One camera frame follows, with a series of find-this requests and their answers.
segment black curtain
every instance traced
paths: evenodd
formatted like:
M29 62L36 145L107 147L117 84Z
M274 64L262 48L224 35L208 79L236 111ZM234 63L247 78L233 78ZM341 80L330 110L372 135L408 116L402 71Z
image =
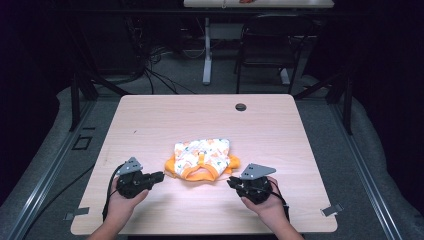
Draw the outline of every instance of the black curtain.
M370 11L375 35L364 34L367 21L328 22L304 74L325 80L344 67L358 39L372 41L351 76L353 95L381 139L388 173L424 215L424 9L419 0L369 4L336 1L339 10Z
M2 1L0 11L2 204L52 127L72 68L36 1Z

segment black cable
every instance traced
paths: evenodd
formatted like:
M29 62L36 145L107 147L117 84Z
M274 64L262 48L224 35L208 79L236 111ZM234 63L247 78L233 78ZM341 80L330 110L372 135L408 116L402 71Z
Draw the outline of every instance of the black cable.
M107 193L106 193L106 203L105 203L105 206L103 207L103 212L102 212L102 215L103 215L103 222L105 221L106 216L107 216L108 207L109 207L109 200L110 200L110 196L112 196L112 194L114 194L114 193L116 192L116 191L115 191L115 192L113 192L113 193L110 193L110 190L112 189L112 182L113 182L113 178L115 177L116 173L119 171L119 169L120 169L122 166L124 166L124 164L119 165L119 166L115 169L115 171L113 171L113 174L112 174L112 176L110 177L110 180L109 180L109 186L107 187Z
M27 230L25 231L25 235L23 236L22 239L25 239L29 233L29 231L31 230L31 228L34 226L34 224L37 222L37 220L41 217L41 215L47 210L47 208L64 192L66 191L70 186L72 186L75 182L77 182L80 178L82 178L86 173L88 173L91 169L94 168L93 164L91 167L89 167L87 170L85 170L83 173L81 173L81 175L79 175L77 178L75 178L71 183L69 183L68 185L66 185L66 187L64 187L58 194L56 194L56 196L54 196L47 204L46 206L44 206L44 208L37 214L37 216L34 218L34 220L31 222L31 225L29 225L29 227L27 228Z

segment wooden table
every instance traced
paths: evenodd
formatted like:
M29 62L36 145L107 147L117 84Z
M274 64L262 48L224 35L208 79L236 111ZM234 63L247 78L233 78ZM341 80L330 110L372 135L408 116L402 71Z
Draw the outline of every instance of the wooden table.
M236 110L239 103L247 109ZM75 217L72 233L87 235L102 223L106 189L118 165L134 156L144 173L163 171L175 143L202 138L230 140L230 153L241 160L234 176L249 163L276 168L271 176L278 180L299 232L336 230L335 217L321 214L330 202L290 95L139 95L121 99L79 206L89 207L89 213ZM121 234L269 233L227 178L187 182L165 176Z

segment table leg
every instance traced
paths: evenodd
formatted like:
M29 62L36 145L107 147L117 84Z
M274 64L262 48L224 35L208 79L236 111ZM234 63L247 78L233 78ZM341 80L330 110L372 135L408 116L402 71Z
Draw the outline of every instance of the table leg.
M205 67L203 69L203 84L211 83L212 57L211 57L211 38L210 38L209 18L205 19Z

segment white desk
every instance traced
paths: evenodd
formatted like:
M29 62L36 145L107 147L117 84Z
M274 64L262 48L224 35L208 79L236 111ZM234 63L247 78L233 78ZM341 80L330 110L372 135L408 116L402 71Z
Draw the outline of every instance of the white desk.
M333 0L255 0L252 3L240 3L239 0L184 0L184 7L191 8L311 8L325 9L334 6ZM205 20L205 66L203 84L211 82L212 55L210 51L210 24Z

